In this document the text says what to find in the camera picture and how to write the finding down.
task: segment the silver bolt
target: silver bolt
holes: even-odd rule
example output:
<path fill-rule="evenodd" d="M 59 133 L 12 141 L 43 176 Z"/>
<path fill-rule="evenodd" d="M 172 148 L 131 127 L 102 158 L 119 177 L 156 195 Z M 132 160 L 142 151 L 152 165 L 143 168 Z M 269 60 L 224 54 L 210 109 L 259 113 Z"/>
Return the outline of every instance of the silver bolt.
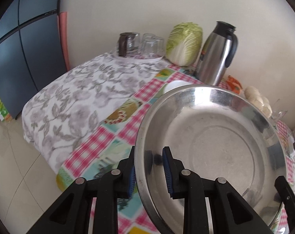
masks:
<path fill-rule="evenodd" d="M 77 184 L 77 185 L 81 185 L 81 184 L 83 184 L 85 182 L 85 179 L 84 178 L 77 178 L 76 180 L 75 180 L 75 183 Z"/>
<path fill-rule="evenodd" d="M 120 174 L 120 170 L 119 169 L 113 169 L 111 170 L 112 175 L 118 175 Z"/>
<path fill-rule="evenodd" d="M 223 177 L 219 177 L 217 180 L 218 180 L 218 182 L 219 182 L 220 184 L 225 184 L 225 183 L 226 183 L 226 179 L 223 178 Z"/>
<path fill-rule="evenodd" d="M 182 175 L 184 175 L 184 176 L 189 176 L 189 175 L 191 174 L 191 171 L 188 170 L 188 169 L 184 169 L 184 170 L 181 171 L 181 173 L 182 173 Z"/>

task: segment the white wall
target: white wall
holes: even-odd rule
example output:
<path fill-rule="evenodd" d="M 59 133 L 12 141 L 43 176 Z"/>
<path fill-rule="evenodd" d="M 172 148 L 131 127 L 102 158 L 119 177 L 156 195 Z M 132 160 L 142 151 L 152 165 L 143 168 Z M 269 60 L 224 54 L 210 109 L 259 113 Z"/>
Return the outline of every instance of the white wall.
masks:
<path fill-rule="evenodd" d="M 285 0 L 61 0 L 68 11 L 68 49 L 75 67 L 115 47 L 119 33 L 167 38 L 181 22 L 198 23 L 204 40 L 221 20 L 237 27 L 228 74 L 253 85 L 271 103 L 282 99 L 295 126 L 295 13 Z"/>

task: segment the floral tablecloth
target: floral tablecloth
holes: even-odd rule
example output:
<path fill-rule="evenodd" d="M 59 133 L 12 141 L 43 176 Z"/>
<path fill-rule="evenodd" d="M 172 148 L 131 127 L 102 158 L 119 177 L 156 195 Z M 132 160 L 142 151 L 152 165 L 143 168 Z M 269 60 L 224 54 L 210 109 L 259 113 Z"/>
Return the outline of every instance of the floral tablecloth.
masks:
<path fill-rule="evenodd" d="M 60 76 L 22 111 L 24 138 L 55 173 L 110 113 L 170 63 L 125 63 L 105 53 Z"/>
<path fill-rule="evenodd" d="M 151 81 L 141 87 L 116 111 L 109 115 L 81 144 L 71 153 L 59 169 L 57 184 L 65 190 L 76 178 L 83 176 L 87 180 L 99 178 L 104 173 L 117 167 L 121 159 L 127 158 L 131 147 L 135 144 L 140 123 L 149 107 L 163 94 L 164 86 L 173 80 L 184 80 L 200 84 L 198 80 L 187 74 L 182 68 L 169 65 L 159 72 Z M 227 89 L 228 85 L 219 85 Z M 288 127 L 279 122 L 276 126 L 285 151 L 288 148 Z M 295 158 L 286 157 L 288 182 L 295 193 Z M 284 208 L 280 211 L 277 221 L 272 226 L 275 233 L 287 226 L 287 215 Z M 132 198 L 118 199 L 119 234 L 126 233 L 159 233 L 150 221 L 141 203 L 137 189 Z"/>

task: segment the metal basin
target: metal basin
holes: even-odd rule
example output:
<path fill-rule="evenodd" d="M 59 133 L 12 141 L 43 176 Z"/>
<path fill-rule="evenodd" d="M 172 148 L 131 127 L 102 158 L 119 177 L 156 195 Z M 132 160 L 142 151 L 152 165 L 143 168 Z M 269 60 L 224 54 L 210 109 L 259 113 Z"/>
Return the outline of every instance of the metal basin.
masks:
<path fill-rule="evenodd" d="M 184 202 L 167 192 L 164 146 L 199 176 L 225 177 L 272 223 L 280 208 L 274 182 L 286 176 L 285 158 L 275 130 L 252 104 L 218 87 L 187 85 L 161 96 L 146 113 L 135 145 L 140 197 L 161 233 L 182 234 Z"/>

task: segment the tile floor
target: tile floor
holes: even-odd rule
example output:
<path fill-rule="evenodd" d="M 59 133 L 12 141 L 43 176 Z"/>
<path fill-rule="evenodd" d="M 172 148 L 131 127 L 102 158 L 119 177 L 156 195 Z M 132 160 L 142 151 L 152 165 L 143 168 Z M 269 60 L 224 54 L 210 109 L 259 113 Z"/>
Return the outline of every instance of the tile floor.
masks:
<path fill-rule="evenodd" d="M 39 152 L 23 138 L 22 119 L 0 122 L 0 219 L 25 234 L 61 194 Z"/>

